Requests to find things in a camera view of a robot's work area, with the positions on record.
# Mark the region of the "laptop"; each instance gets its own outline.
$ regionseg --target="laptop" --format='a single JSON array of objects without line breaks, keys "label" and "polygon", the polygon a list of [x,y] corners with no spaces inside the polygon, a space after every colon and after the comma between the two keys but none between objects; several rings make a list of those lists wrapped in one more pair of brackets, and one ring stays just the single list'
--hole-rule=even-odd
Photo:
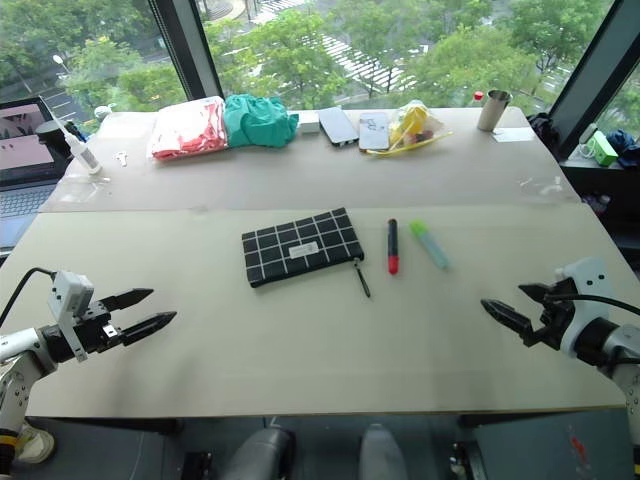
[{"label": "laptop", "polygon": [[0,103],[0,257],[16,246],[64,175],[66,159],[35,133],[48,120],[40,97]]}]

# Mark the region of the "teal towel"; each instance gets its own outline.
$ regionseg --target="teal towel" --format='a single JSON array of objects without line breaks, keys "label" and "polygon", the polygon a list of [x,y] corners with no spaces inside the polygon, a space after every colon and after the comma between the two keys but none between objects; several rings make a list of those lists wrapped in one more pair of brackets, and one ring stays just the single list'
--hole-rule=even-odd
[{"label": "teal towel", "polygon": [[288,115],[277,97],[231,95],[225,107],[224,126],[230,147],[284,147],[296,134],[298,115]]}]

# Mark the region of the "red cap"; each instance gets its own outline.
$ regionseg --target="red cap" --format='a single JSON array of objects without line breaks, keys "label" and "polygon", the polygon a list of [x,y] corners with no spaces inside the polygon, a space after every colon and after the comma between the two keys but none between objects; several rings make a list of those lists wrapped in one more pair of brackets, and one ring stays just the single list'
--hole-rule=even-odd
[{"label": "red cap", "polygon": [[397,255],[392,255],[389,257],[389,273],[391,275],[395,275],[398,273],[398,257]]}]

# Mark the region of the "pencil case label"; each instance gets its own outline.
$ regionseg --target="pencil case label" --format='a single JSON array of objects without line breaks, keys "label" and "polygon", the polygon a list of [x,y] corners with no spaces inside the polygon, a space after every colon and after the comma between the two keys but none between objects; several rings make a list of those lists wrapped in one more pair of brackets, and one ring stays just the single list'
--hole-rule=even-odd
[{"label": "pencil case label", "polygon": [[289,257],[300,258],[305,255],[311,255],[312,253],[318,253],[319,251],[320,249],[318,248],[317,242],[304,243],[302,245],[291,247],[289,249]]}]

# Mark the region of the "window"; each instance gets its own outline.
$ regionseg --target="window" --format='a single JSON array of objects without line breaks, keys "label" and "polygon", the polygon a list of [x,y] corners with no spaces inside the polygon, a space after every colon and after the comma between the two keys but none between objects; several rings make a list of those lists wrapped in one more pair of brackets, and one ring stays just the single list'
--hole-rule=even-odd
[{"label": "window", "polygon": [[186,100],[146,1],[2,0],[0,101],[36,95],[87,133],[97,107]]},{"label": "window", "polygon": [[199,0],[225,94],[289,108],[468,105],[510,90],[548,110],[612,0]]},{"label": "window", "polygon": [[640,140],[640,70],[637,66],[600,114],[596,124],[605,133],[622,129]]}]

